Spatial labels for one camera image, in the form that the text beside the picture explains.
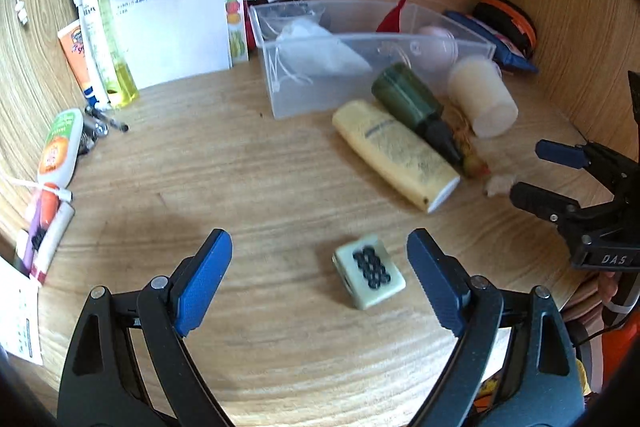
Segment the blue gripper pad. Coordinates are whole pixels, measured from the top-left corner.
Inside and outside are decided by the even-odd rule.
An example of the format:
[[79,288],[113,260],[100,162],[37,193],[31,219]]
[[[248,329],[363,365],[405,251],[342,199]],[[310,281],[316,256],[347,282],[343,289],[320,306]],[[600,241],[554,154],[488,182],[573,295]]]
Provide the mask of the blue gripper pad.
[[457,259],[444,255],[425,229],[409,234],[406,254],[440,325],[459,338],[466,326],[462,312],[471,300],[465,269]]
[[584,169],[589,160],[581,147],[571,147],[563,143],[540,140],[536,144],[536,156],[541,160],[565,165],[573,169]]
[[232,250],[231,236],[215,229],[174,283],[171,289],[176,310],[174,328],[182,337],[202,323],[231,262]]

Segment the beige bottle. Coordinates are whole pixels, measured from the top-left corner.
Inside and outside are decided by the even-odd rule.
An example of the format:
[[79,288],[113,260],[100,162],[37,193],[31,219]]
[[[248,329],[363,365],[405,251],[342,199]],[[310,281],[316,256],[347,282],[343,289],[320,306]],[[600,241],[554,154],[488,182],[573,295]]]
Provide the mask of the beige bottle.
[[421,210],[433,212],[460,181],[413,131],[364,100],[343,105],[332,121],[353,150]]

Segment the yellow lotion bottle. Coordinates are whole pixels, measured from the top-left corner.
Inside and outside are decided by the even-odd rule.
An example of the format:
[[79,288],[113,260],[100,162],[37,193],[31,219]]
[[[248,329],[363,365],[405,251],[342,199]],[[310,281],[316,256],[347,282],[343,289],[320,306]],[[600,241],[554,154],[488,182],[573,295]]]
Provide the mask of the yellow lotion bottle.
[[417,134],[363,100],[343,105],[332,121],[353,150],[421,210],[433,212],[460,181]]
[[100,79],[113,107],[139,97],[127,61],[118,48],[109,0],[82,0],[82,15]]

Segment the black circle pattern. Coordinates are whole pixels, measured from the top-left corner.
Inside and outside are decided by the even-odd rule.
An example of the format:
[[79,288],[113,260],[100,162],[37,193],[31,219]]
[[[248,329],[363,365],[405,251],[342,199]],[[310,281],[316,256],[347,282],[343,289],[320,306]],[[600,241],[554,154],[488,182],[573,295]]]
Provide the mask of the black circle pattern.
[[373,247],[356,250],[353,252],[353,259],[358,263],[362,276],[372,290],[377,290],[381,285],[391,282],[391,276],[386,272],[385,265],[382,264]]

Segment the green bottle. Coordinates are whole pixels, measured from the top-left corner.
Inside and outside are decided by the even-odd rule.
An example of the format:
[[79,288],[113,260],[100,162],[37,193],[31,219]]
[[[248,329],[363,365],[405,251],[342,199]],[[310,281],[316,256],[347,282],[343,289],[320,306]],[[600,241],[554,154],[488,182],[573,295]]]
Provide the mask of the green bottle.
[[118,48],[109,0],[82,0],[82,15],[100,79],[114,108],[139,97],[127,61]]
[[440,118],[442,104],[404,62],[380,73],[371,92],[396,120],[425,140],[449,164],[462,168],[464,156],[449,126]]

